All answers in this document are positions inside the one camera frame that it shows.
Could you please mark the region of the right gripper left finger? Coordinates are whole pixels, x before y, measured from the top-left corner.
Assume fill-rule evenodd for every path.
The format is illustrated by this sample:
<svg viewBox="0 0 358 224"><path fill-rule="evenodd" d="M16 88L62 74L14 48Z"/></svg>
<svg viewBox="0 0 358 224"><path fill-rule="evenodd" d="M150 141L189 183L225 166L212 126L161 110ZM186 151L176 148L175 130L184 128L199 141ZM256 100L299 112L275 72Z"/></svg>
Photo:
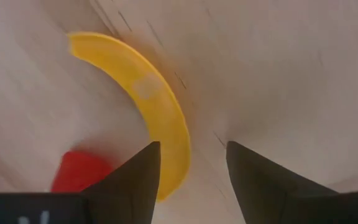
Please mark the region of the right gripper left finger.
<svg viewBox="0 0 358 224"><path fill-rule="evenodd" d="M86 224L151 224L160 182L160 142L154 141L82 191Z"/></svg>

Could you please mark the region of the yellow toy banana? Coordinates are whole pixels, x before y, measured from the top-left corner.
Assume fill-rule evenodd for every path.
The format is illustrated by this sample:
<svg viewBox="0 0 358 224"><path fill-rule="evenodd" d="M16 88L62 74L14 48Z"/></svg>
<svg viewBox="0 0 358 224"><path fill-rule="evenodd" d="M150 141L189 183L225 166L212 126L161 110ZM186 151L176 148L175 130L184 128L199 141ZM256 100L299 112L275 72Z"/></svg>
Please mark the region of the yellow toy banana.
<svg viewBox="0 0 358 224"><path fill-rule="evenodd" d="M107 73L132 98L145 121L150 140L160 142L159 202L183 183L191 162L191 142L181 106L161 73L136 49L95 32L68 35L76 58Z"/></svg>

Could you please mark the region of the red toy tomato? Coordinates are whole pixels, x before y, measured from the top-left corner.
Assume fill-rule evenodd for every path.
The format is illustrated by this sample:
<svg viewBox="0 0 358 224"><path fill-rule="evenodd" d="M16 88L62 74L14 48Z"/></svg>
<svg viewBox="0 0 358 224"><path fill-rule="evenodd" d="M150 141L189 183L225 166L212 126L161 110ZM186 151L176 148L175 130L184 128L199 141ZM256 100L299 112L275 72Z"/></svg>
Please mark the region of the red toy tomato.
<svg viewBox="0 0 358 224"><path fill-rule="evenodd" d="M52 192L81 192L113 171L101 156L86 151L69 151L61 159L52 182Z"/></svg>

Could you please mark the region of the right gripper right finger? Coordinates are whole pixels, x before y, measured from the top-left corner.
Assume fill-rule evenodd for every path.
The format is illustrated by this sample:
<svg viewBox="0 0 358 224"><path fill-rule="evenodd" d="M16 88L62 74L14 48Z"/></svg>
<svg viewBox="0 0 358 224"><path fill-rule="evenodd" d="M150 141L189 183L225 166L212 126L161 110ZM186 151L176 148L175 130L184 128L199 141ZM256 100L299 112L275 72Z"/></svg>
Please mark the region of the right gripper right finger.
<svg viewBox="0 0 358 224"><path fill-rule="evenodd" d="M358 224L358 192L336 192L235 141L226 161L247 224Z"/></svg>

